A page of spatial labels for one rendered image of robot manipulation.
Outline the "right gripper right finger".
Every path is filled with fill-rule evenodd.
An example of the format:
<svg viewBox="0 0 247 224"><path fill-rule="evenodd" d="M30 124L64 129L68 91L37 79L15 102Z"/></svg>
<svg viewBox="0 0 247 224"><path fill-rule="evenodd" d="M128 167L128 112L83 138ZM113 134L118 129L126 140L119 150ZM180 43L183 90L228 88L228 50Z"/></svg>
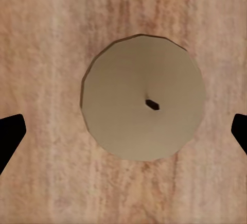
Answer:
<svg viewBox="0 0 247 224"><path fill-rule="evenodd" d="M247 115L235 114L231 132L247 154Z"/></svg>

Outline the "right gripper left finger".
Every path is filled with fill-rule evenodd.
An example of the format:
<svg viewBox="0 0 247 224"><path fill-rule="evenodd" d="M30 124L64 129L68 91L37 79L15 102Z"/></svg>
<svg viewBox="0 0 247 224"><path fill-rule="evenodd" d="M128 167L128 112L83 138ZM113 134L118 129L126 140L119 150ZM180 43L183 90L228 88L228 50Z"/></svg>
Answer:
<svg viewBox="0 0 247 224"><path fill-rule="evenodd" d="M26 134L23 115L0 119L0 174Z"/></svg>

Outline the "pillar candle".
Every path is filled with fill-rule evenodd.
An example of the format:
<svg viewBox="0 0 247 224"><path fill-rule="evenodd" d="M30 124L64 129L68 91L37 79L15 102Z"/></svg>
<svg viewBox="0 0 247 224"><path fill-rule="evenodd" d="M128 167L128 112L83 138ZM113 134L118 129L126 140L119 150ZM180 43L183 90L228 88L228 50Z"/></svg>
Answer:
<svg viewBox="0 0 247 224"><path fill-rule="evenodd" d="M166 37L136 34L92 60L81 82L80 110L103 149L151 162L194 137L206 100L202 71L187 50Z"/></svg>

